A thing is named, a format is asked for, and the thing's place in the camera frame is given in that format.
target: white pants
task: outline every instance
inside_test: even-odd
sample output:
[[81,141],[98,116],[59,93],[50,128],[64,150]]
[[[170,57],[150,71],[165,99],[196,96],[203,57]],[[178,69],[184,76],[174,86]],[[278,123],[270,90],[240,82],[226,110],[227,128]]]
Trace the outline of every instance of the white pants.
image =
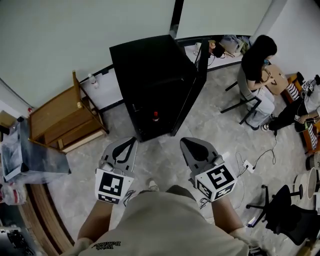
[[[261,103],[255,109],[255,112],[247,118],[246,122],[252,127],[258,127],[275,110],[275,97],[265,86],[252,92],[252,95],[257,96]],[[256,100],[252,100],[247,105],[252,108],[256,103]]]

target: sneaker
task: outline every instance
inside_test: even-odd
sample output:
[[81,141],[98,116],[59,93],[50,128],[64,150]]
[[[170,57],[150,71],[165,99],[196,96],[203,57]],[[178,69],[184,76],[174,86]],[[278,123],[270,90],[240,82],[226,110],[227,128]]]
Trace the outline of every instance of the sneaker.
[[259,125],[257,127],[253,127],[251,126],[250,124],[247,123],[247,121],[244,121],[248,126],[251,127],[252,130],[256,131],[256,130],[259,130]]
[[146,184],[148,185],[150,191],[159,192],[159,187],[158,187],[158,185],[155,183],[155,181],[154,181],[153,178],[148,179],[148,180],[146,181]]
[[269,129],[269,124],[261,125],[261,131],[263,131],[263,132],[271,131],[271,130]]

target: wooden cabinet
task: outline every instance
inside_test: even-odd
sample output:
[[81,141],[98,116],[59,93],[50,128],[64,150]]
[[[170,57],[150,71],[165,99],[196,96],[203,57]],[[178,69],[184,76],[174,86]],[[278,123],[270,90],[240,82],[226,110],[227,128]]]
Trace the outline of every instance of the wooden cabinet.
[[75,71],[72,77],[72,87],[31,113],[32,142],[67,153],[109,133],[97,107],[82,90]]

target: white t-shirt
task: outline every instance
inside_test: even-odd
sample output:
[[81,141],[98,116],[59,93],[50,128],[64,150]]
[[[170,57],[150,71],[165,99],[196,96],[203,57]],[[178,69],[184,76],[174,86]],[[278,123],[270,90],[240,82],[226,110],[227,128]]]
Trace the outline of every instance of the white t-shirt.
[[63,255],[248,256],[248,241],[241,232],[227,234],[209,224],[198,204],[186,196],[147,192],[128,203],[115,229],[95,243],[82,238]]
[[308,114],[316,110],[320,116],[320,85],[315,85],[313,87],[311,95],[305,97],[304,105]]

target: woman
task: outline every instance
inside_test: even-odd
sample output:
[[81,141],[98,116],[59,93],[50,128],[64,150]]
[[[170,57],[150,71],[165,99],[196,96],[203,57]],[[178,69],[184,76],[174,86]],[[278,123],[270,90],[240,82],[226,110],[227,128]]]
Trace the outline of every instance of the woman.
[[[268,73],[268,79],[262,80],[262,70],[265,60],[270,60],[277,53],[277,45],[274,40],[266,35],[260,35],[253,46],[244,54],[241,62],[245,74],[246,82],[252,95],[257,96],[261,103],[256,111],[245,121],[253,130],[258,130],[260,124],[266,120],[275,109],[275,98],[271,92],[265,88],[265,85],[274,82],[271,74]],[[255,100],[248,102],[247,105],[252,108]]]

